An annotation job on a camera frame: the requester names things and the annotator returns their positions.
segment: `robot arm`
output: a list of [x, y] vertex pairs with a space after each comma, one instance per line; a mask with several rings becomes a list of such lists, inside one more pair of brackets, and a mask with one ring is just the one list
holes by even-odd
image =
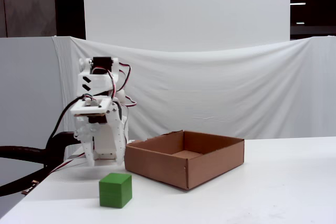
[[123, 89], [116, 90], [119, 81], [117, 58], [94, 57], [80, 62], [78, 75], [78, 100], [70, 110], [76, 119], [75, 137], [81, 141], [91, 166], [97, 159], [115, 159], [123, 162], [128, 142], [128, 120], [122, 115], [127, 96]]

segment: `black cable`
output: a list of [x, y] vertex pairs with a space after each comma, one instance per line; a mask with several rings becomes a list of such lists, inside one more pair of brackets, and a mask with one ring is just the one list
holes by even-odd
[[77, 97], [76, 99], [74, 99], [72, 102], [70, 102], [70, 103], [65, 107], [65, 109], [62, 111], [61, 115], [59, 116], [59, 119], [58, 119], [58, 121], [57, 121], [57, 123], [56, 123], [56, 126], [55, 126], [55, 128], [54, 128], [52, 134], [50, 135], [48, 141], [50, 141], [50, 140], [52, 139], [52, 137], [54, 136], [54, 134], [56, 133], [56, 131], [57, 131], [57, 129], [58, 129], [58, 126], [59, 126], [59, 124], [61, 123], [62, 118], [63, 118], [65, 112], [67, 112], [67, 110], [68, 110], [72, 105], [74, 105], [78, 100], [82, 99], [84, 96], [85, 96], [85, 95], [81, 95], [80, 97]]
[[127, 73], [127, 76], [126, 76], [126, 79], [125, 79], [124, 84], [121, 86], [120, 89], [117, 90], [117, 92], [120, 91], [120, 90], [122, 90], [122, 89], [125, 87], [125, 85], [126, 85], [128, 79], [129, 79], [129, 77], [130, 77], [131, 70], [132, 70], [131, 66], [128, 65], [128, 64], [124, 64], [124, 63], [119, 63], [119, 64], [122, 65], [122, 66], [124, 66], [124, 67], [129, 67], [129, 71], [128, 71], [128, 73]]

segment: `cardboard box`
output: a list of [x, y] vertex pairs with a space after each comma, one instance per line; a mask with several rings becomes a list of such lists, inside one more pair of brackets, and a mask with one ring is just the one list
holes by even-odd
[[196, 187], [244, 163], [244, 140], [179, 131], [128, 144], [125, 167], [183, 189]]

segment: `white cloth backdrop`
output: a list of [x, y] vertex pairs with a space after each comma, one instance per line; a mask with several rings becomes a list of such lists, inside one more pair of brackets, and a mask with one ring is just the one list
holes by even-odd
[[[335, 136], [336, 38], [208, 52], [162, 52], [55, 37], [64, 105], [78, 59], [113, 56], [132, 66], [130, 137], [177, 130], [247, 139]], [[67, 115], [65, 128], [73, 128]]]

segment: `table surface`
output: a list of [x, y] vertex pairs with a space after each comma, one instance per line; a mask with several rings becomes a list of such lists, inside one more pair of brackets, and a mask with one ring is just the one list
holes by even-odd
[[76, 159], [47, 177], [5, 223], [336, 223], [336, 137], [246, 140], [244, 165], [184, 191], [132, 174], [133, 199], [99, 206], [98, 181], [124, 166]]

